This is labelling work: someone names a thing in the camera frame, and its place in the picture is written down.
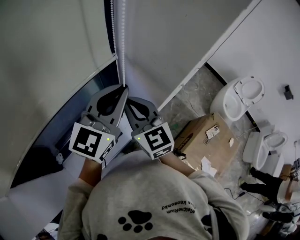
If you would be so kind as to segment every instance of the toilet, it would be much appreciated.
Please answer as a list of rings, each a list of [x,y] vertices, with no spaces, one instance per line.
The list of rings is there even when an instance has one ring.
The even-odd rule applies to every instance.
[[[247,140],[242,159],[252,163],[256,170],[278,177],[284,164],[281,148],[288,137],[285,133],[275,133],[275,126],[261,128],[260,132],[251,132]]]
[[[230,125],[259,102],[265,93],[263,82],[254,76],[235,79],[224,86],[210,105],[210,113],[218,112]]]

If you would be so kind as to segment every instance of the gray floor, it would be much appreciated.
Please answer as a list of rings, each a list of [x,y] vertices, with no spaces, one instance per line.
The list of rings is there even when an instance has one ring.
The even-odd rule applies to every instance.
[[[173,137],[175,137],[184,126],[192,119],[206,115],[210,111],[210,104],[215,95],[221,90],[223,85],[220,81],[206,68],[202,67],[185,85],[185,87],[162,109],[160,114],[169,123]],[[231,130],[238,137],[247,130],[253,128],[246,115],[234,122]],[[239,149],[232,161],[230,167],[219,179],[224,188],[230,188],[233,197],[241,193],[238,186],[240,176],[247,179],[247,182],[255,182],[251,177],[247,177],[248,165],[245,164],[241,157],[248,139],[250,131],[239,137]],[[262,199],[260,195],[253,194],[255,197]],[[267,220],[260,216],[257,211],[262,204],[261,201],[245,194],[237,199],[239,204],[245,210],[250,222],[249,240],[252,240],[256,233],[259,233],[267,223]]]

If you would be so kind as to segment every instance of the person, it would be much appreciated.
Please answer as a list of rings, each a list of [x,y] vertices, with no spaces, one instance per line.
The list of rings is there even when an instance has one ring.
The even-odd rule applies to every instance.
[[[85,160],[68,189],[59,240],[247,239],[241,206],[173,153],[151,160],[136,151],[107,167],[113,163],[119,165],[101,179],[102,166]]]
[[[242,178],[239,179],[241,189],[261,194],[276,203],[289,203],[300,201],[300,182],[297,180],[283,180],[256,170],[254,167],[250,169],[250,174],[259,179],[264,184],[248,184]]]

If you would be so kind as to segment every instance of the toilet seat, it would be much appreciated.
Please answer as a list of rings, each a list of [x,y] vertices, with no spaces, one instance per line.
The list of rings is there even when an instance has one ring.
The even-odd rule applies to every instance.
[[[234,90],[245,106],[251,106],[259,102],[265,93],[263,82],[253,76],[238,81],[234,86]]]
[[[276,151],[282,148],[288,140],[285,133],[272,133],[265,137],[264,142],[269,147],[269,151]]]

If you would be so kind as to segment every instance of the white wall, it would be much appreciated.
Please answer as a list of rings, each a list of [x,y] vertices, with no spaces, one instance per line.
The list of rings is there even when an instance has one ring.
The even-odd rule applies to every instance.
[[[75,179],[64,169],[10,189],[8,197],[0,199],[0,235],[31,240],[63,209]]]
[[[122,1],[114,2],[120,50]],[[125,66],[129,95],[160,107],[250,2],[127,0]]]
[[[10,0],[0,7],[0,197],[54,114],[114,60],[101,0]]]
[[[262,79],[265,96],[249,112],[259,126],[268,120],[288,134],[284,157],[289,163],[295,160],[293,142],[300,139],[299,26],[295,0],[262,0],[208,61],[227,82],[246,75]],[[288,84],[294,100],[283,95]]]

